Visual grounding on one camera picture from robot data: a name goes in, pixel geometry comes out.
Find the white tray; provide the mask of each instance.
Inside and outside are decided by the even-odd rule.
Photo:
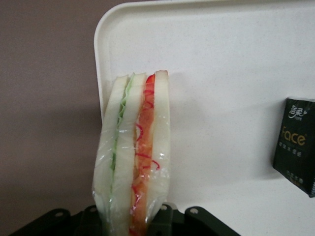
[[[170,74],[168,201],[243,236],[309,236],[315,199],[272,168],[288,96],[315,98],[315,1],[152,1],[95,32],[102,114],[116,76]]]

